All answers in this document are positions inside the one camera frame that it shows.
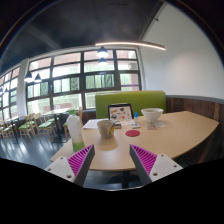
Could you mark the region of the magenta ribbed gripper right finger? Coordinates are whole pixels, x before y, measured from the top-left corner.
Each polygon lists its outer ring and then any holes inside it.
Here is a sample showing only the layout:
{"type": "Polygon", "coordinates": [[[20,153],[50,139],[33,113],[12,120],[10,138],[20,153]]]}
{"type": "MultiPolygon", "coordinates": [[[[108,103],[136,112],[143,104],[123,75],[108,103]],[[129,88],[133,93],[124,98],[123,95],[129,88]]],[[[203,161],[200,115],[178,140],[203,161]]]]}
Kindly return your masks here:
{"type": "Polygon", "coordinates": [[[133,144],[130,145],[129,153],[143,185],[147,185],[182,169],[179,164],[166,154],[156,155],[133,144]]]}

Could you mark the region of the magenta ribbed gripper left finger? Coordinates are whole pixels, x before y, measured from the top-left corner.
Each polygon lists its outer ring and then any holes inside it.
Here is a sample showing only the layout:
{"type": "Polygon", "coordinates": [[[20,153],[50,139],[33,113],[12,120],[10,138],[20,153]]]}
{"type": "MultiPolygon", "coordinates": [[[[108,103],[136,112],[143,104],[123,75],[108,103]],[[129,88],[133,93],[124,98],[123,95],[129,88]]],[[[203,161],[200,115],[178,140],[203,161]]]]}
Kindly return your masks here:
{"type": "Polygon", "coordinates": [[[46,171],[82,186],[94,155],[94,145],[89,145],[69,157],[60,156],[46,168],[46,171]]]}

